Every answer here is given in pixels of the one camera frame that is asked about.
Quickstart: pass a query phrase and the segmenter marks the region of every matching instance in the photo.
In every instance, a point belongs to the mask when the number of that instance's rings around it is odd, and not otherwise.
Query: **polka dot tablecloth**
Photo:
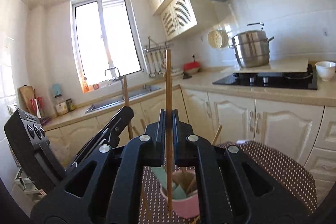
[[[218,145],[226,148],[234,143],[226,142]],[[288,189],[293,196],[300,200],[311,214],[316,210],[317,198],[315,182],[312,175],[306,171],[300,164],[287,157],[274,148],[267,147],[263,144],[248,141],[243,144],[234,144],[241,148],[250,156],[260,167],[268,172],[274,179]],[[172,221],[169,221],[168,206],[160,194],[160,183],[154,176],[150,167],[145,167],[143,172],[143,184],[149,209],[152,214],[152,220],[146,217],[143,202],[140,204],[139,223],[191,223],[193,219],[183,219],[178,217],[174,211]]]

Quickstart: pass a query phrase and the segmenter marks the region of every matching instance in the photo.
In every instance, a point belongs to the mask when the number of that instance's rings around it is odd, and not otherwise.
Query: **utensil rack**
[[[151,41],[156,45],[155,47],[151,48]],[[156,42],[154,42],[151,37],[148,37],[148,45],[145,46],[143,50],[144,53],[148,53],[148,52],[155,52],[155,51],[160,51],[160,50],[166,50],[168,48],[170,48],[172,45],[172,43],[169,42],[163,42],[161,44],[158,44]]]

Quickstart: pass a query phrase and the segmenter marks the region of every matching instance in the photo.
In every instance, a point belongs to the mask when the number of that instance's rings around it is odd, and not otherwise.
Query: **gas stove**
[[[261,86],[267,88],[317,90],[316,69],[308,65],[303,73],[234,73],[214,85]]]

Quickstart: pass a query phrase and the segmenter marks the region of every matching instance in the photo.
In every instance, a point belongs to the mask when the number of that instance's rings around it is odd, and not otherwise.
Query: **stainless steel sink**
[[[161,88],[159,86],[154,86],[154,85],[144,85],[141,89],[138,90],[133,90],[128,93],[129,99],[134,99],[137,97],[140,97],[142,95],[146,95],[148,93],[151,93],[156,90],[160,90]],[[113,105],[116,105],[124,100],[123,95],[119,95],[116,97],[108,98],[103,101],[97,102],[92,104],[85,113],[90,113],[99,109],[107,108],[107,107],[112,107]]]

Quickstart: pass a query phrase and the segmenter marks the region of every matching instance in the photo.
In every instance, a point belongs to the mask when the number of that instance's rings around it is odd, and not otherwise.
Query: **faucet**
[[[115,82],[117,82],[117,81],[120,81],[120,83],[121,83],[121,88],[122,88],[123,91],[124,91],[123,77],[120,75],[120,71],[119,71],[119,69],[118,69],[117,67],[112,67],[112,68],[109,68],[109,69],[105,70],[104,74],[105,74],[105,76],[106,76],[106,72],[107,72],[108,70],[113,70],[113,69],[116,69],[116,70],[118,71],[119,76],[117,76],[117,77],[112,77],[112,83],[115,83]]]

